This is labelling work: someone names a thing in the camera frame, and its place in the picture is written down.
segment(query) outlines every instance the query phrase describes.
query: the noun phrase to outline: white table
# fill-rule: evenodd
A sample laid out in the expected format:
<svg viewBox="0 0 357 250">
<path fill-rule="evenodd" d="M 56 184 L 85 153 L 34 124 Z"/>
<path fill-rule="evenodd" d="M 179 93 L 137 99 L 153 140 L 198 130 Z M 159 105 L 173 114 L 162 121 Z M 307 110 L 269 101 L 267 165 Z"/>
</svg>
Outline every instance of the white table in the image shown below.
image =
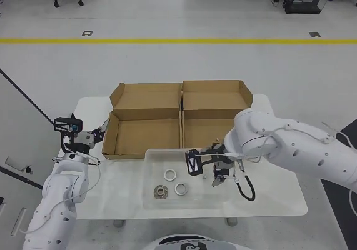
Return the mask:
<svg viewBox="0 0 357 250">
<path fill-rule="evenodd" d="M 267 96 L 255 94 L 253 108 L 273 112 Z M 83 97 L 74 112 L 83 120 L 83 130 L 100 126 L 112 110 L 109 97 Z M 242 198 L 234 182 L 228 179 L 218 187 L 226 190 L 229 200 L 220 209 L 153 209 L 143 208 L 143 160 L 108 161 L 98 143 L 90 154 L 103 162 L 99 184 L 88 192 L 85 202 L 77 205 L 78 219 L 161 219 L 161 218 L 237 218 L 255 216 L 302 216 L 308 211 L 295 173 L 270 164 L 265 159 L 258 164 L 244 162 L 246 172 L 256 190 L 256 200 Z M 98 170 L 90 166 L 91 186 Z M 249 188 L 243 181 L 244 192 Z"/>
</svg>

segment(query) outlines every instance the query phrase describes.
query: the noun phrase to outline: logo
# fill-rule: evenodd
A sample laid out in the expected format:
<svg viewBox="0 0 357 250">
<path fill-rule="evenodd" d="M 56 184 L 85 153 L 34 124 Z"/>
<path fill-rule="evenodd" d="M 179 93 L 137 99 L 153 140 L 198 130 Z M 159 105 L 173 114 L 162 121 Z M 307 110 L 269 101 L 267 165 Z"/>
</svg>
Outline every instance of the logo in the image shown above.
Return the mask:
<svg viewBox="0 0 357 250">
<path fill-rule="evenodd" d="M 208 248 L 204 243 L 198 243 L 196 246 L 192 243 L 184 243 L 181 245 L 180 250 L 207 250 Z"/>
</svg>

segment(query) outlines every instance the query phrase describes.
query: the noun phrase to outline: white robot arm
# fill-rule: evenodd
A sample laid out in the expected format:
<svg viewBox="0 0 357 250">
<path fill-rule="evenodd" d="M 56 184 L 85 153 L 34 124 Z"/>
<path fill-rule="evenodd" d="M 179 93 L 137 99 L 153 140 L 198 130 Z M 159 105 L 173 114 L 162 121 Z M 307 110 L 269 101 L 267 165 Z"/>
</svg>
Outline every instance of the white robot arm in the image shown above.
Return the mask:
<svg viewBox="0 0 357 250">
<path fill-rule="evenodd" d="M 72 120 L 62 118 L 62 125 L 66 127 L 61 131 L 62 148 L 66 154 L 62 159 L 56 159 L 59 166 L 44 184 L 43 199 L 26 232 L 24 250 L 58 250 L 65 249 L 68 244 L 76 220 L 75 204 L 83 202 L 86 192 L 90 190 L 88 152 L 96 142 L 103 139 L 107 127 L 105 123 L 94 131 L 81 132 L 82 121 L 77 121 L 75 117 Z M 65 136 L 70 137 L 67 146 L 64 143 Z M 211 160 L 202 162 L 201 157 L 206 155 L 211 156 Z M 262 157 L 287 170 L 326 179 L 357 193 L 357 150 L 352 145 L 345 146 L 334 136 L 316 127 L 252 109 L 236 115 L 234 128 L 227 133 L 224 144 L 213 143 L 212 147 L 201 151 L 189 150 L 186 152 L 186 163 L 192 176 L 202 174 L 203 165 L 214 163 L 215 180 L 212 185 L 218 186 L 224 182 L 224 176 L 229 175 L 235 161 L 244 170 L 242 160 L 258 163 Z M 62 171 L 79 174 L 63 174 Z M 252 197 L 242 193 L 237 179 L 236 183 L 244 198 L 253 201 L 254 189 L 248 177 L 246 180 L 253 191 Z M 151 243 L 148 249 L 249 250 L 228 242 L 205 237 L 194 239 L 193 236 L 165 244 L 161 244 L 160 239 Z"/>
<path fill-rule="evenodd" d="M 99 160 L 92 157 L 99 170 L 99 179 L 88 189 L 88 165 L 91 165 L 88 153 L 96 143 L 103 140 L 108 121 L 92 131 L 82 131 L 82 121 L 59 117 L 54 120 L 54 130 L 61 133 L 63 157 L 53 160 L 57 165 L 53 173 L 45 180 L 42 189 L 42 201 L 35 209 L 24 240 L 24 250 L 66 249 L 73 231 L 77 214 L 77 203 L 85 200 L 86 193 L 100 180 Z M 65 174 L 72 171 L 76 174 Z"/>
<path fill-rule="evenodd" d="M 350 141 L 348 147 L 316 127 L 252 109 L 238 113 L 234 124 L 224 139 L 227 155 L 257 161 L 264 156 L 287 170 L 357 193 L 357 150 Z"/>
</svg>

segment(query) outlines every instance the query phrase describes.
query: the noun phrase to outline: white ring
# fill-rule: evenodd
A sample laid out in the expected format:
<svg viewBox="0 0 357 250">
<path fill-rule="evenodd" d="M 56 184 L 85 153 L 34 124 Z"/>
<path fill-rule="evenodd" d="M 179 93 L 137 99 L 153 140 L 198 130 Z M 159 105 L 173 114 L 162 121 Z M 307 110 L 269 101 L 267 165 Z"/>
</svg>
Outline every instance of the white ring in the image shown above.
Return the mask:
<svg viewBox="0 0 357 250">
<path fill-rule="evenodd" d="M 182 185 L 182 186 L 184 186 L 184 188 L 185 188 L 185 191 L 184 192 L 178 192 L 178 186 L 179 185 Z M 176 194 L 177 195 L 179 195 L 179 196 L 184 196 L 187 192 L 188 192 L 188 188 L 186 187 L 186 185 L 184 184 L 184 183 L 177 183 L 177 185 L 176 185 L 176 188 L 175 188 L 175 191 L 176 191 Z"/>
<path fill-rule="evenodd" d="M 167 178 L 168 172 L 173 172 L 173 174 L 174 174 L 174 176 L 171 179 Z M 164 178 L 166 179 L 166 181 L 174 181 L 176 179 L 176 177 L 177 177 L 177 173 L 174 169 L 167 169 L 166 172 L 164 172 Z"/>
</svg>

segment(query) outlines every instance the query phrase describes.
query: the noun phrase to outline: metal washer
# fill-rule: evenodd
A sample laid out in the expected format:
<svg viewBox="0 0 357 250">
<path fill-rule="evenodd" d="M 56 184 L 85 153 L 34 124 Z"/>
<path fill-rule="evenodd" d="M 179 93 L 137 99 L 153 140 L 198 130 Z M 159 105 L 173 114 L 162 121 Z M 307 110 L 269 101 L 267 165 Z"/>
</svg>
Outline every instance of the metal washer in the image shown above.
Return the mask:
<svg viewBox="0 0 357 250">
<path fill-rule="evenodd" d="M 167 173 L 172 173 L 173 174 L 173 177 L 172 178 L 168 178 L 167 177 Z M 175 179 L 176 179 L 176 177 L 177 177 L 177 172 L 174 170 L 174 169 L 167 169 L 165 172 L 164 172 L 164 179 L 166 180 L 166 181 L 174 181 Z"/>
<path fill-rule="evenodd" d="M 166 199 L 168 197 L 168 188 L 163 185 L 156 186 L 153 195 L 156 199 Z"/>
<path fill-rule="evenodd" d="M 178 192 L 178 186 L 184 186 L 185 191 L 184 192 Z M 176 191 L 176 194 L 178 196 L 184 196 L 188 192 L 188 187 L 184 183 L 180 182 L 180 183 L 177 183 L 177 185 L 175 187 L 175 191 Z"/>
</svg>

